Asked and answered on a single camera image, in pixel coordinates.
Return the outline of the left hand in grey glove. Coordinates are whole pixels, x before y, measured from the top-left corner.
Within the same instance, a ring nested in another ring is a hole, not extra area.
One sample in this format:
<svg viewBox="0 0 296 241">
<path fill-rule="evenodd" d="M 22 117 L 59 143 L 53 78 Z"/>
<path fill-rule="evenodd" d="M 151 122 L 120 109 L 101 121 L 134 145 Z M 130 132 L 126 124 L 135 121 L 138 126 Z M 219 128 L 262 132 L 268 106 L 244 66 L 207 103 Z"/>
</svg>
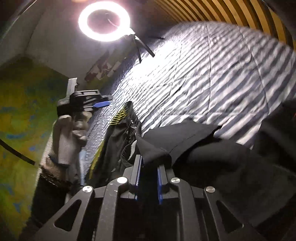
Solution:
<svg viewBox="0 0 296 241">
<path fill-rule="evenodd" d="M 83 111 L 73 117 L 62 115 L 53 125 L 53 144 L 49 158 L 64 168 L 78 160 L 81 148 L 87 143 L 88 121 L 92 113 Z"/>
</svg>

